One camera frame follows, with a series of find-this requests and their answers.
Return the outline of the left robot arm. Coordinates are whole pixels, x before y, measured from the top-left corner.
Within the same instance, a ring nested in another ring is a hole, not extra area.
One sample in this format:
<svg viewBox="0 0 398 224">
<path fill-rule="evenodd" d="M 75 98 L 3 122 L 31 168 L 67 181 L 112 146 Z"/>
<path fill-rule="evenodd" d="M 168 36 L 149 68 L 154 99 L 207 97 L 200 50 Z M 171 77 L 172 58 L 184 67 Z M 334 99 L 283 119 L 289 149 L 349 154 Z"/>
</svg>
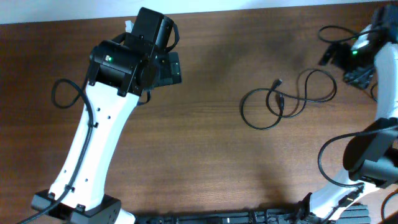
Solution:
<svg viewBox="0 0 398 224">
<path fill-rule="evenodd" d="M 36 217 L 68 223 L 135 222 L 104 187 L 121 132 L 142 105 L 141 96 L 182 81 L 170 37 L 179 37 L 176 23 L 143 7 L 135 21 L 126 22 L 124 33 L 93 48 L 85 82 L 76 89 L 84 108 L 75 137 L 53 184 L 32 199 Z"/>
</svg>

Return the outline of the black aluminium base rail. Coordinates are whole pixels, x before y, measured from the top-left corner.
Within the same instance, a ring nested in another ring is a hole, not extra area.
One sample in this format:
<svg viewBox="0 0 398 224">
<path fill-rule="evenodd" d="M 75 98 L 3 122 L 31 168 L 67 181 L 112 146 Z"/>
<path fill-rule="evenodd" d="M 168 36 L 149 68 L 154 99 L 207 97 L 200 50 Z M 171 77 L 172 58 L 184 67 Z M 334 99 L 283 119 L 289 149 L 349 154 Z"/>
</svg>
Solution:
<svg viewBox="0 0 398 224">
<path fill-rule="evenodd" d="M 323 223 L 310 215 L 299 219 L 293 210 L 268 209 L 266 211 L 247 210 L 229 213 L 197 213 L 194 215 L 137 215 L 135 224 L 279 224 L 279 223 Z M 366 205 L 353 205 L 345 210 L 339 219 L 328 220 L 336 224 L 370 224 L 371 217 Z"/>
</svg>

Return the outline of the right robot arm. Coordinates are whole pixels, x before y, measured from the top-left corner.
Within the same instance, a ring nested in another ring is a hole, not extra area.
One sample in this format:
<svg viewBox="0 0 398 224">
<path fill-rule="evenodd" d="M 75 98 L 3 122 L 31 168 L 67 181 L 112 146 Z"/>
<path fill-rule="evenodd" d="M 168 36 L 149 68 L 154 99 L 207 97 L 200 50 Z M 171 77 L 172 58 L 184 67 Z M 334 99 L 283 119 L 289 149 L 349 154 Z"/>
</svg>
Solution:
<svg viewBox="0 0 398 224">
<path fill-rule="evenodd" d="M 397 140 L 397 5 L 376 9 L 361 32 L 328 44 L 319 64 L 331 62 L 344 70 L 347 84 L 365 89 L 377 75 L 377 112 L 364 131 L 325 143 L 351 139 L 343 169 L 334 179 L 320 170 L 328 184 L 301 201 L 294 223 L 334 223 L 360 198 L 397 183 L 397 149 L 392 146 Z"/>
</svg>

